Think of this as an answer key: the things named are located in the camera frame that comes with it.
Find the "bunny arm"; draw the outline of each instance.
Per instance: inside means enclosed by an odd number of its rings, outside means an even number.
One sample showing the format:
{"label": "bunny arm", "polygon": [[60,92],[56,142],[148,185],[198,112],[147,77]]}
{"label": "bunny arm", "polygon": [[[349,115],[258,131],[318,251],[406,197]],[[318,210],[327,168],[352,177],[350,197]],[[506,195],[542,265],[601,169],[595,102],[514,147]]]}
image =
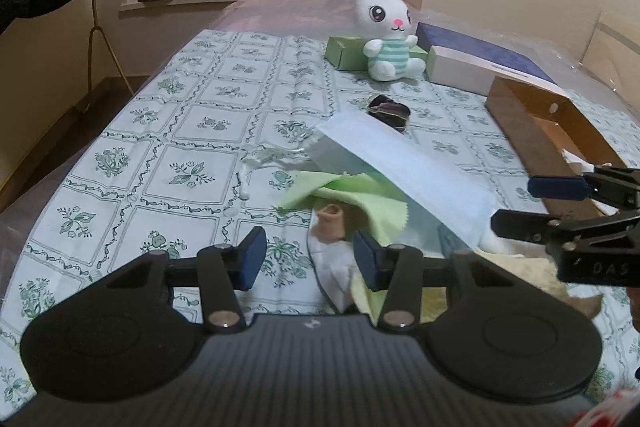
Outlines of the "bunny arm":
{"label": "bunny arm", "polygon": [[373,39],[364,45],[362,52],[367,57],[375,57],[382,51],[382,44],[381,39]]}

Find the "green cloth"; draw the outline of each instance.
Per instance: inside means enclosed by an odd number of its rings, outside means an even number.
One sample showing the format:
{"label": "green cloth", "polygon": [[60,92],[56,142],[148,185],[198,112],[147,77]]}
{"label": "green cloth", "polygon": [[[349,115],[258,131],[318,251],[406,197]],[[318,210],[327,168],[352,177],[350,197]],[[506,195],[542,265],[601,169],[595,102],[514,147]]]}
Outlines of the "green cloth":
{"label": "green cloth", "polygon": [[279,205],[286,210],[309,206],[310,196],[359,206],[369,218],[369,232],[384,246],[392,243],[406,225],[408,211],[404,192],[382,174],[351,176],[298,171],[294,175],[293,186]]}

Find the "striped shirt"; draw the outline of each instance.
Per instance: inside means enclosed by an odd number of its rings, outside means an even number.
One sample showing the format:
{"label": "striped shirt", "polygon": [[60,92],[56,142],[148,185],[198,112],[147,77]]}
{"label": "striped shirt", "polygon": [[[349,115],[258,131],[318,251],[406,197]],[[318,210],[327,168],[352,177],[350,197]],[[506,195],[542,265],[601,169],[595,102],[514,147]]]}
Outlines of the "striped shirt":
{"label": "striped shirt", "polygon": [[409,46],[405,39],[382,39],[382,49],[378,55],[369,59],[369,68],[380,60],[393,64],[396,74],[403,74],[409,61]]}

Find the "stuffed bunny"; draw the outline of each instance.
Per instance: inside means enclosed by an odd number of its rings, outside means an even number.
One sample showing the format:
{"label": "stuffed bunny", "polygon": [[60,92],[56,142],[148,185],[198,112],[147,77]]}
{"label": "stuffed bunny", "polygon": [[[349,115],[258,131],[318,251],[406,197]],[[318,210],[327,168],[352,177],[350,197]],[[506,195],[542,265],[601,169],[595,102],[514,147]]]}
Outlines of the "stuffed bunny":
{"label": "stuffed bunny", "polygon": [[369,57],[369,74],[374,80],[388,82],[398,78],[416,78],[424,73],[424,61],[409,58],[418,37],[409,35],[411,18],[402,0],[355,0],[356,23],[367,35],[375,37],[362,52]]}

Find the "bed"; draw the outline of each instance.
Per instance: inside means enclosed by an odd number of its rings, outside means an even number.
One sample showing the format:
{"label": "bed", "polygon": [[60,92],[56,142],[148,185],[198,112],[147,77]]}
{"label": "bed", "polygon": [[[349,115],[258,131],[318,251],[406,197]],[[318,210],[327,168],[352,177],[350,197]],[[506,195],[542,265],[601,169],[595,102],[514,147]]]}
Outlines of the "bed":
{"label": "bed", "polygon": [[[527,174],[482,96],[424,80],[379,84],[336,71],[323,59],[325,45],[307,36],[205,29],[88,147],[37,219],[4,296],[0,416],[34,393],[18,354],[30,320],[152,249],[191,257],[213,243],[236,244],[260,225],[268,235],[267,258],[254,288],[239,295],[246,318],[333,313],[306,251],[310,214],[274,207],[292,183],[290,174],[277,167],[252,172],[251,198],[243,201],[239,163],[262,145],[295,147],[335,112],[363,110],[374,93],[408,105],[409,139],[486,179],[505,206],[545,211],[527,193]],[[571,93],[629,165],[640,166],[638,127],[628,112]],[[640,335],[624,290],[570,289],[605,295],[595,319],[605,350],[591,396],[600,400],[634,385]],[[177,289],[174,307],[190,321],[202,320],[192,289]]]}

